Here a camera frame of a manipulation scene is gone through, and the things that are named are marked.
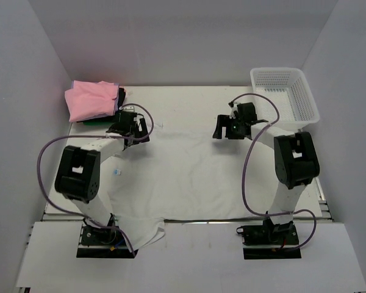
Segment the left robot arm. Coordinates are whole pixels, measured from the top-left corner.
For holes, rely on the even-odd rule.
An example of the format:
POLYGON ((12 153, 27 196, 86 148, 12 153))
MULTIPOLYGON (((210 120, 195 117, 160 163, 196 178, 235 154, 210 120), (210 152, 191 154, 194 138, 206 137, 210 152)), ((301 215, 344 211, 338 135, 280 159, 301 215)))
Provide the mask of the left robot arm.
POLYGON ((149 142, 142 114, 123 110, 104 136, 82 146, 64 148, 54 187, 83 214, 86 224, 96 228, 96 237, 105 244, 117 236, 115 219, 98 195, 101 165, 110 157, 140 143, 149 142))

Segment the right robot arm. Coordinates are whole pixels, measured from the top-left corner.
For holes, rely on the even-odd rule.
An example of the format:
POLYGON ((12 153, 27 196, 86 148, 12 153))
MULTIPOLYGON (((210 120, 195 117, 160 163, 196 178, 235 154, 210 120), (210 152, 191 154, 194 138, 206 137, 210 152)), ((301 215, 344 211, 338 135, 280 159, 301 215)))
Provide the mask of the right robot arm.
POLYGON ((264 221, 259 234, 272 244, 278 243, 292 231, 298 200, 320 173, 312 137, 309 132, 285 131, 274 122, 258 119, 253 103, 229 105, 232 112, 218 115, 213 138, 251 140, 243 171, 247 171, 256 143, 273 150, 278 186, 270 209, 260 214, 264 221))

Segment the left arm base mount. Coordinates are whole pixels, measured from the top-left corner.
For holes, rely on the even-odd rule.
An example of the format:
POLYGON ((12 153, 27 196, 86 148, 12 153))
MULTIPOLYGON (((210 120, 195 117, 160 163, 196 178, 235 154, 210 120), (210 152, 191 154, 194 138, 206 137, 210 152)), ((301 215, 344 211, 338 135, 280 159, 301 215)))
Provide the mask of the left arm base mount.
POLYGON ((131 252, 120 232, 99 229, 90 225, 81 228, 76 258, 134 259, 138 251, 131 252))

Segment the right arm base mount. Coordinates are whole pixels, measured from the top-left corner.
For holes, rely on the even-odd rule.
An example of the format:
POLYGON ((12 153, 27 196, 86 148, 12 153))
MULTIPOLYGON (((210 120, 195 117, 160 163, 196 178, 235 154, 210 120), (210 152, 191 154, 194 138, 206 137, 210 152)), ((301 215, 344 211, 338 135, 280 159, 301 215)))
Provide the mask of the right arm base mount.
POLYGON ((236 229, 242 237, 244 260, 301 259, 296 228, 282 233, 270 233, 263 225, 245 225, 236 229))

